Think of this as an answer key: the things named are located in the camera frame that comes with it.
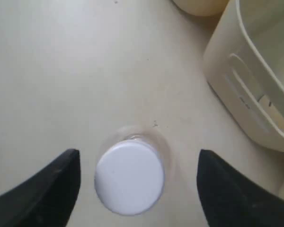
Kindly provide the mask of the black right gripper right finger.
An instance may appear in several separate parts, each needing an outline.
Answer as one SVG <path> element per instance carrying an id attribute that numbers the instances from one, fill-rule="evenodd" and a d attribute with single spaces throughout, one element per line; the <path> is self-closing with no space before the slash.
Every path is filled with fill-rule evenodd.
<path id="1" fill-rule="evenodd" d="M 211 150 L 199 153 L 196 185 L 210 227 L 284 227 L 284 200 Z"/>

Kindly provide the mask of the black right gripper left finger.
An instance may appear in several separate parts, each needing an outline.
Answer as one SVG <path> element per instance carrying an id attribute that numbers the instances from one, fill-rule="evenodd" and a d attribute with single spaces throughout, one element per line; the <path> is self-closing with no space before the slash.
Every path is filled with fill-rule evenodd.
<path id="1" fill-rule="evenodd" d="M 68 149 L 0 195 L 0 227 L 65 227 L 81 185 L 80 152 Z"/>

